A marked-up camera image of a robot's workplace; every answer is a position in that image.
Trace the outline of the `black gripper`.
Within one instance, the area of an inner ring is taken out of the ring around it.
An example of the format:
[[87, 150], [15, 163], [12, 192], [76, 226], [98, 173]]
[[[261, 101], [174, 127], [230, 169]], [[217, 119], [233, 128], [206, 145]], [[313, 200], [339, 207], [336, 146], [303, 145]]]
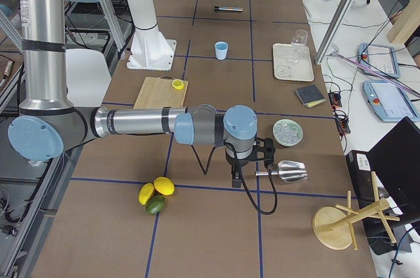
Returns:
[[242, 168], [250, 162], [264, 162], [267, 171], [273, 171], [274, 165], [274, 141], [271, 138], [255, 137], [252, 144], [245, 146], [245, 151], [239, 150], [239, 140], [234, 140], [234, 144], [226, 140], [224, 142], [225, 156], [231, 165], [232, 187], [242, 186]]

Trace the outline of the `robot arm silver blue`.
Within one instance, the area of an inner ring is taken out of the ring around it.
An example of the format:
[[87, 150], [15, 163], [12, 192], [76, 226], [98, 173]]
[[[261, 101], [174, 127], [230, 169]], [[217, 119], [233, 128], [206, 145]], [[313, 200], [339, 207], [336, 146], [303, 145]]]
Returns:
[[113, 109], [76, 107], [66, 82], [65, 0], [20, 0], [26, 97], [9, 125], [13, 149], [33, 161], [113, 134], [172, 134], [181, 144], [224, 148], [232, 185], [245, 184], [242, 168], [274, 164], [275, 147], [257, 136], [257, 116], [247, 106], [219, 113], [207, 104], [195, 108]]

